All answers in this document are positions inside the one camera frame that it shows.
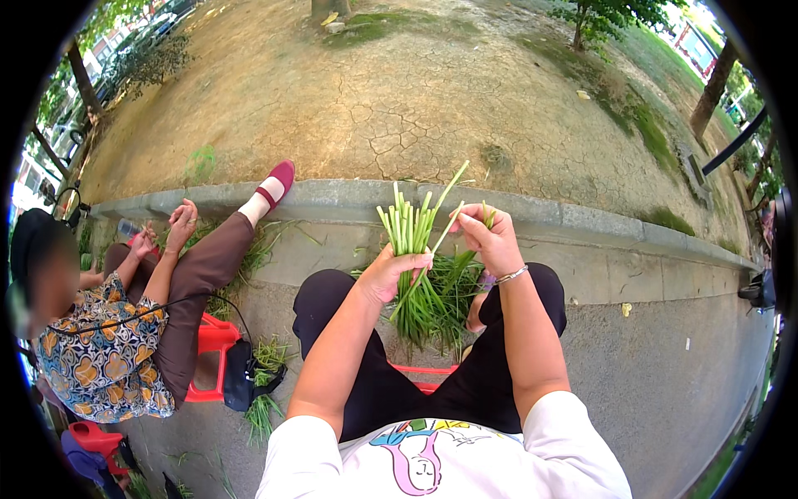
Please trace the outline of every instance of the plastic bottle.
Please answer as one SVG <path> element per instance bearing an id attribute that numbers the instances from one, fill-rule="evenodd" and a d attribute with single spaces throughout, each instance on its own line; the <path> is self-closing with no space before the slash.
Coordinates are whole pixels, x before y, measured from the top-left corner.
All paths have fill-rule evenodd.
<path id="1" fill-rule="evenodd" d="M 132 238 L 135 237 L 136 234 L 141 232 L 141 227 L 134 224 L 130 220 L 126 220 L 123 218 L 122 220 L 119 220 L 119 225 L 117 225 L 117 231 L 119 231 L 120 233 L 129 238 Z"/>

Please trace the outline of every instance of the cracked dry soil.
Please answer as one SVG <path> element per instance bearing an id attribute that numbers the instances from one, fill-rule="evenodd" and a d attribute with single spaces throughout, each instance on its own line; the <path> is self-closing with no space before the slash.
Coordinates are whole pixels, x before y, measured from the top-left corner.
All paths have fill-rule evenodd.
<path id="1" fill-rule="evenodd" d="M 639 137 L 626 136 L 554 66 L 510 40 L 484 2 L 361 0 L 356 11 L 402 7 L 469 20 L 480 34 L 398 33 L 332 50 L 307 26 L 307 0 L 204 3 L 184 22 L 198 58 L 176 80 L 121 100 L 86 164 L 84 198 L 186 186 L 186 159 L 208 144 L 216 154 L 210 184 L 260 180 L 285 157 L 298 180 L 446 182 L 468 158 L 464 179 L 472 187 L 627 216 L 666 205 L 698 236 L 748 246 L 729 182 L 720 190 L 733 209 L 721 215 L 698 206 Z M 529 17 L 519 31 L 542 20 L 517 11 Z M 484 151 L 496 146 L 511 167 L 488 172 Z"/>

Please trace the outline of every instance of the silver bracelet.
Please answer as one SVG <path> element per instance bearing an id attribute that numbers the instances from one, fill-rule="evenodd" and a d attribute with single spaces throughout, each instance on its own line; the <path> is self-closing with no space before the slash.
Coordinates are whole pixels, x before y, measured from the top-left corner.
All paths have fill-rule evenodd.
<path id="1" fill-rule="evenodd" d="M 494 284 L 506 283 L 508 280 L 515 279 L 516 277 L 518 277 L 519 275 L 523 274 L 527 270 L 529 270 L 529 266 L 528 265 L 524 265 L 523 267 L 521 267 L 517 271 L 513 272 L 512 274 L 507 274 L 504 277 L 499 277 L 496 280 L 496 282 L 494 282 Z"/>

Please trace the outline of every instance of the concrete curb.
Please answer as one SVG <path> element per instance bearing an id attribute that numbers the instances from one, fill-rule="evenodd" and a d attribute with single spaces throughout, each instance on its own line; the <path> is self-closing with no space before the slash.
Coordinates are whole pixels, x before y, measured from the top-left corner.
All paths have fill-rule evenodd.
<path id="1" fill-rule="evenodd" d="M 247 201 L 258 182 L 203 185 L 153 192 L 92 206 L 92 217 L 109 219 L 168 218 L 184 197 L 193 200 L 202 216 L 228 216 Z M 427 191 L 433 199 L 443 192 L 440 184 L 400 182 L 405 199 L 420 204 Z M 558 203 L 520 194 L 455 186 L 446 198 L 436 225 L 444 227 L 447 215 L 464 200 L 501 207 L 512 216 L 519 239 L 591 244 L 687 259 L 712 265 L 761 269 L 739 255 L 681 232 L 641 220 Z M 303 180 L 294 184 L 269 218 L 320 223 L 379 224 L 375 207 L 393 204 L 393 182 L 387 180 Z"/>

